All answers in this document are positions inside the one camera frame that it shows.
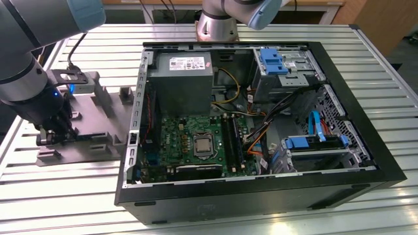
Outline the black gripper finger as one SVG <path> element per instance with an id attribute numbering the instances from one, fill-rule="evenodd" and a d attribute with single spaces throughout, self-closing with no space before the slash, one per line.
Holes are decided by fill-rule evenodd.
<path id="1" fill-rule="evenodd" d="M 70 103 L 69 103 L 69 97 L 64 96 L 62 97 L 62 107 L 61 107 L 61 114 L 60 114 L 60 119 L 62 124 L 65 125 L 65 128 L 68 131 L 73 131 L 72 128 L 72 108 L 70 108 Z"/>
<path id="2" fill-rule="evenodd" d="M 77 129 L 73 129 L 66 123 L 46 123 L 46 125 L 34 125 L 34 128 L 38 131 L 36 135 L 37 146 L 58 144 L 77 137 Z"/>

